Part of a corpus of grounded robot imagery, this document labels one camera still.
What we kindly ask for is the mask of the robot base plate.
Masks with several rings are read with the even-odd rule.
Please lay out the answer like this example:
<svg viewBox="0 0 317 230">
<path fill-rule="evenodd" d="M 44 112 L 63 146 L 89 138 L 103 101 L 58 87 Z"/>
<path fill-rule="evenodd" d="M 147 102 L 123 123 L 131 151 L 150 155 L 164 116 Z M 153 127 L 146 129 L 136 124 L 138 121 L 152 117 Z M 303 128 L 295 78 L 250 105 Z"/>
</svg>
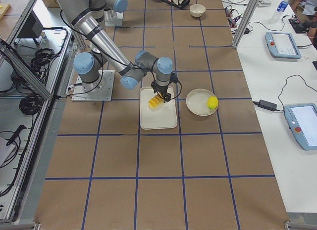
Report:
<svg viewBox="0 0 317 230">
<path fill-rule="evenodd" d="M 115 12 L 113 10 L 105 10 L 105 25 L 109 27 L 121 27 L 123 22 L 123 12 Z"/>
</svg>

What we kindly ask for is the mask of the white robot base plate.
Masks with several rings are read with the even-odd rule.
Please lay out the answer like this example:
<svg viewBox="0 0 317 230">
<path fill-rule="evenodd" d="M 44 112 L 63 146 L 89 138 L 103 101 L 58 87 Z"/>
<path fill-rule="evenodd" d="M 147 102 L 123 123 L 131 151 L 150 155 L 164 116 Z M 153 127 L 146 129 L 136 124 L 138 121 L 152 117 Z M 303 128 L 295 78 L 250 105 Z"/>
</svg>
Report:
<svg viewBox="0 0 317 230">
<path fill-rule="evenodd" d="M 73 102 L 110 102 L 115 77 L 114 70 L 99 70 L 99 79 L 91 84 L 82 82 L 77 76 L 76 83 L 80 85 L 74 88 L 75 95 L 71 96 Z"/>
</svg>

